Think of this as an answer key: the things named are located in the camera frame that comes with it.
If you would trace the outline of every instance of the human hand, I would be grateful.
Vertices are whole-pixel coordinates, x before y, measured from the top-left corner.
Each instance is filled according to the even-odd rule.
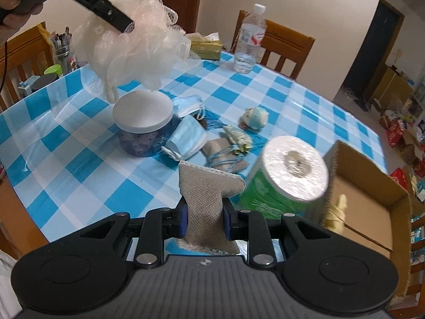
[[[0,0],[0,8],[12,10],[18,6],[20,0]],[[12,37],[19,29],[26,24],[31,15],[39,14],[43,9],[43,4],[35,5],[32,10],[24,15],[8,14],[0,25],[0,45]]]

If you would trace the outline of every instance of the blue and white tablecloth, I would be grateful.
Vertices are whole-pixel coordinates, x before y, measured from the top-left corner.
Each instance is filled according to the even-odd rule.
[[[199,94],[222,122],[234,126],[246,108],[261,106],[269,112],[259,133],[264,141],[293,135],[323,155],[341,139],[386,172],[378,135],[351,114],[260,65],[248,75],[232,66],[231,55],[223,53],[220,61],[203,61],[196,76],[175,70],[163,91],[170,97]],[[90,93],[94,78],[89,68],[79,69],[0,115],[0,160],[49,241],[114,212],[144,216],[154,208],[175,207],[180,199],[177,162],[162,154],[135,158],[120,148],[112,106]],[[139,88],[132,82],[120,95]],[[208,132],[208,138],[219,132]],[[243,176],[259,151],[247,156],[250,166]],[[201,153],[189,161],[206,164]]]

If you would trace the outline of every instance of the blue surgical mask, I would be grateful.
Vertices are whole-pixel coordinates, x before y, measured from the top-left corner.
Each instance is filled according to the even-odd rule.
[[[191,115],[185,116],[174,133],[161,147],[175,161],[187,160],[207,142],[207,132]]]
[[[202,109],[202,98],[199,95],[173,98],[173,113],[179,117],[195,113]]]

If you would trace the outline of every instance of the floor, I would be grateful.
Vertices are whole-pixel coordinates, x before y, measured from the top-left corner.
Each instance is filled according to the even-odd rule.
[[[342,90],[338,91],[333,102],[353,114],[357,119],[379,135],[385,161],[387,163],[388,174],[391,174],[395,169],[404,165],[396,152],[388,144],[386,130],[379,124],[379,114],[377,114],[377,112],[377,115],[374,115],[373,113],[363,111],[352,99],[347,97]]]

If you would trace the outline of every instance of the white wall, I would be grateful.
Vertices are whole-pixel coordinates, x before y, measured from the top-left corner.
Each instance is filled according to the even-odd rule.
[[[425,73],[425,21],[401,0],[386,0],[402,14],[404,21],[386,64],[391,66],[397,51],[403,55],[397,60],[396,67],[406,73],[414,82],[421,79]]]
[[[239,10],[267,6],[266,18],[316,39],[297,81],[333,99],[369,29],[379,0],[201,0],[198,31],[231,42]]]
[[[48,0],[39,15],[33,15],[21,29],[23,32],[45,21],[47,30],[64,33],[68,26],[71,33],[88,17],[89,11],[73,0]]]

